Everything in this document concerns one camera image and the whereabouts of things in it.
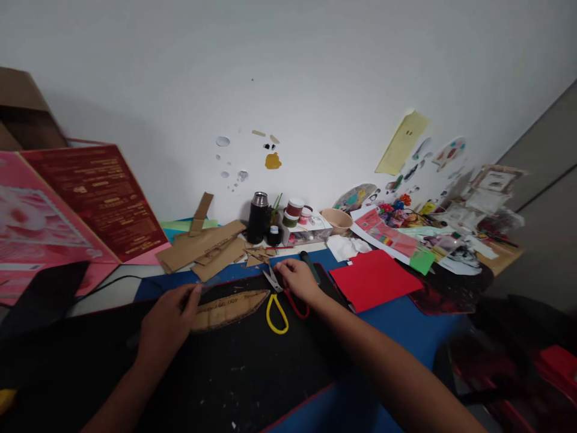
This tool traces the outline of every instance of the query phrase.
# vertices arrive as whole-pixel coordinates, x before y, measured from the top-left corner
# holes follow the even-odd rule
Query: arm
[[[134,365],[82,433],[134,430],[148,400],[190,332],[202,288],[200,284],[185,284],[158,299],[142,320]],[[187,296],[186,307],[181,312],[181,302]]]
[[[380,401],[408,432],[485,432],[475,417],[413,355],[317,286],[307,264],[277,263],[285,287],[308,303],[372,380]]]

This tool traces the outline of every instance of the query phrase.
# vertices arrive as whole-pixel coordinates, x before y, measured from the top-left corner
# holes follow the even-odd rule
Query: cardboard box
[[[0,67],[0,123],[0,150],[68,147],[28,72]]]

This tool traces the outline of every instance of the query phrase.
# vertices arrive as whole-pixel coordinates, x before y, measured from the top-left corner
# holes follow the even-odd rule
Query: red scissor handle
[[[290,290],[288,289],[284,289],[284,292],[287,294],[287,298],[288,301],[290,302],[290,305],[293,307],[293,310],[295,311],[296,315],[299,316],[299,319],[306,319],[308,317],[308,314],[311,312],[311,307],[309,307],[308,304],[306,304],[307,309],[305,310],[305,313],[302,314],[297,308],[296,308],[296,304],[295,301],[293,299],[293,297],[290,294]]]

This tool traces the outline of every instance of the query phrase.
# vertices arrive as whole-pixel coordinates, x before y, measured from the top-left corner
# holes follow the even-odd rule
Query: black thermos
[[[259,244],[264,239],[267,224],[267,209],[269,200],[264,192],[255,192],[251,202],[251,214],[248,218],[248,234],[246,240],[251,244]]]

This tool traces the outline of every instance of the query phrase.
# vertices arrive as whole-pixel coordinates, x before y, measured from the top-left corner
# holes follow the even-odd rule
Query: glue bottle
[[[431,252],[435,255],[435,262],[440,262],[463,245],[463,242],[459,240],[460,237],[461,234],[457,232],[453,232],[451,236],[440,236],[439,242],[431,248]]]

